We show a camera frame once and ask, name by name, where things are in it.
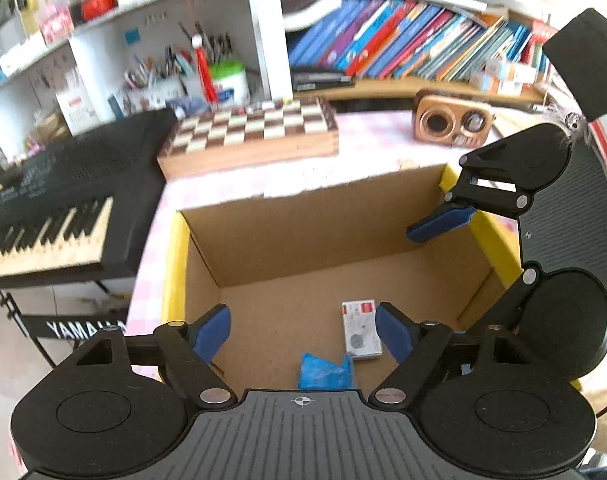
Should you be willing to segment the small white red box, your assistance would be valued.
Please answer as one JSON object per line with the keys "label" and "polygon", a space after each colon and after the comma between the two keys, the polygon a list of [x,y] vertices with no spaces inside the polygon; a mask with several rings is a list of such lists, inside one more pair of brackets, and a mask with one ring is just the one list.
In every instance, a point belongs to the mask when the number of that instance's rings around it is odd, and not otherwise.
{"label": "small white red box", "polygon": [[345,301],[343,331],[346,352],[356,360],[376,359],[383,355],[383,345],[376,330],[376,304],[374,300]]}

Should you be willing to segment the blue plastic bag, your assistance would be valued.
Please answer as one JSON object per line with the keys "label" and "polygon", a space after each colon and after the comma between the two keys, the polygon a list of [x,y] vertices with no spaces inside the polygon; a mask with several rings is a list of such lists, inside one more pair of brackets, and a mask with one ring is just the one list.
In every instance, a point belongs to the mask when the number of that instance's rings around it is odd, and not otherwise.
{"label": "blue plastic bag", "polygon": [[349,354],[339,365],[305,353],[302,356],[298,388],[300,390],[343,390],[355,387],[353,361]]}

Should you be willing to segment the wooden retro radio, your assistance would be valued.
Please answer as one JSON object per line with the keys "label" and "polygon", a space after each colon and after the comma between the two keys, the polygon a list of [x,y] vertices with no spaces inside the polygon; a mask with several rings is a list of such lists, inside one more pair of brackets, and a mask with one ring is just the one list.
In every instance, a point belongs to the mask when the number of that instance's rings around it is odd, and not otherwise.
{"label": "wooden retro radio", "polygon": [[494,121],[488,103],[430,89],[417,92],[413,103],[417,140],[459,148],[480,148],[486,143]]}

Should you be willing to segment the pink checkered tablecloth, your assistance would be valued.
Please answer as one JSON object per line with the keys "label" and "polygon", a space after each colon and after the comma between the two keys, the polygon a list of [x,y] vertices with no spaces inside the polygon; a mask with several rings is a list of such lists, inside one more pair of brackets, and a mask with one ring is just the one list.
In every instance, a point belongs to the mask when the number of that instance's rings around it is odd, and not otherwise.
{"label": "pink checkered tablecloth", "polygon": [[[161,317],[163,280],[172,221],[183,208],[233,202],[255,195],[298,194],[400,169],[438,165],[453,169],[456,180],[462,151],[418,142],[411,116],[405,112],[341,115],[337,122],[339,151],[335,156],[285,160],[168,182],[136,276],[126,322],[129,334],[146,335],[166,323]],[[442,191],[441,200],[448,188]]]}

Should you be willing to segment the yellow cardboard box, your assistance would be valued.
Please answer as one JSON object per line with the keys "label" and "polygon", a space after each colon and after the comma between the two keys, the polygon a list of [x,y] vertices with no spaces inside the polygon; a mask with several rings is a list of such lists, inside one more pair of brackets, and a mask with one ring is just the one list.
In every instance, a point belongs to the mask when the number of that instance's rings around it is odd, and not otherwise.
{"label": "yellow cardboard box", "polygon": [[520,272],[516,223],[479,212],[414,244],[405,231],[454,183],[445,165],[279,197],[183,208],[173,218],[162,320],[232,313],[215,370],[236,392],[291,389],[302,358],[346,353],[343,304],[388,301],[465,330]]}

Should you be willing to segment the keyboard stand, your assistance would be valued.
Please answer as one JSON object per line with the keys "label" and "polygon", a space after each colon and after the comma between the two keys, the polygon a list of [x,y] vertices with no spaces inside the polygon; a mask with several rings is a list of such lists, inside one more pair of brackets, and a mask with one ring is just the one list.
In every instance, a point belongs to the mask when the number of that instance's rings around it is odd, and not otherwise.
{"label": "keyboard stand", "polygon": [[6,318],[30,340],[47,365],[53,370],[57,362],[41,343],[42,339],[65,341],[72,350],[94,337],[101,330],[125,331],[131,294],[110,292],[102,282],[94,282],[102,298],[76,298],[81,304],[92,308],[88,313],[60,313],[56,290],[50,286],[53,313],[23,313],[17,299],[10,290],[0,289],[0,306],[6,310]]}

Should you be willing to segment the black Yamaha keyboard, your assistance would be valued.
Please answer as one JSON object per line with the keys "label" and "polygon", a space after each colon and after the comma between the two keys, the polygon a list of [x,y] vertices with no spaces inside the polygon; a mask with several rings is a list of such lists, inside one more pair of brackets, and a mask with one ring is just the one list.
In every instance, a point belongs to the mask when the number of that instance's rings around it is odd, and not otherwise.
{"label": "black Yamaha keyboard", "polygon": [[101,125],[0,174],[0,288],[133,278],[166,185],[169,108]]}

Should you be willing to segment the wooden chessboard box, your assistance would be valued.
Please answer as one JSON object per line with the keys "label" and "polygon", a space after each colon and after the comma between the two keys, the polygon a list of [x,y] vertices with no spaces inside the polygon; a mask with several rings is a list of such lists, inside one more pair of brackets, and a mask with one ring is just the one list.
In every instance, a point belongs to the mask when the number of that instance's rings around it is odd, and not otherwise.
{"label": "wooden chessboard box", "polygon": [[158,162],[174,180],[338,151],[333,108],[319,98],[301,98],[186,118],[166,140]]}

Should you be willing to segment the white green-lid jar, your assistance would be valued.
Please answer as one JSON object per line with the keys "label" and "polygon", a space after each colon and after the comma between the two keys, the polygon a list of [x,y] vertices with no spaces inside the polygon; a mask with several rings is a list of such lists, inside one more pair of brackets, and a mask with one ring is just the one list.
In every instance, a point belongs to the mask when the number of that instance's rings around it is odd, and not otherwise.
{"label": "white green-lid jar", "polygon": [[230,58],[210,66],[219,107],[242,107],[249,103],[250,92],[246,67],[238,60]]}

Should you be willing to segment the white bookshelf unit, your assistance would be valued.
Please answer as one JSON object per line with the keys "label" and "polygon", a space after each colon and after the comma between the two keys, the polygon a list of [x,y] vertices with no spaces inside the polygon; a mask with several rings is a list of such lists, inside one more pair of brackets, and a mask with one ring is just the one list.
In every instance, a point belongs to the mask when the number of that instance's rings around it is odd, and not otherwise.
{"label": "white bookshelf unit", "polygon": [[[14,11],[14,36],[0,44],[0,59],[16,68],[0,82],[0,138],[18,150],[38,110],[52,108],[75,68],[100,122],[114,117],[110,101],[136,58],[184,44],[197,28],[227,34],[241,62],[258,81],[261,98],[291,96],[285,0],[117,0],[117,8],[86,22],[81,0],[0,0]],[[607,0],[425,0],[457,10],[502,11],[565,26],[593,8],[607,18]]]}

